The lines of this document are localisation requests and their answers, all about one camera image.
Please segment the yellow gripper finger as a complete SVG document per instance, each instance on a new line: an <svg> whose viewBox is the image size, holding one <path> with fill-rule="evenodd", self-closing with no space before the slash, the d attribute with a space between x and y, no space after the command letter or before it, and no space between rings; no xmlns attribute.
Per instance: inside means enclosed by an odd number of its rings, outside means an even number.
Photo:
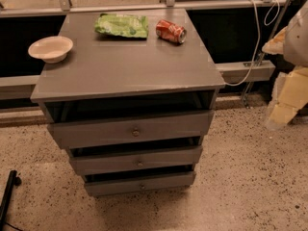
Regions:
<svg viewBox="0 0 308 231"><path fill-rule="evenodd" d="M269 130L278 130L308 104L308 67L296 66L290 73L280 72L271 97L265 126Z"/></svg>

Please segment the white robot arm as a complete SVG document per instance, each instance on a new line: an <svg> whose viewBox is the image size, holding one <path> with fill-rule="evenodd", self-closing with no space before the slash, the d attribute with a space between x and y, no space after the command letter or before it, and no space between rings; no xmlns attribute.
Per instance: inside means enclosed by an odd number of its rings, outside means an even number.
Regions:
<svg viewBox="0 0 308 231"><path fill-rule="evenodd" d="M295 66L290 73L277 76L272 91L265 125L277 130L286 126L308 104L308 1L289 24L262 47L262 51L280 54Z"/></svg>

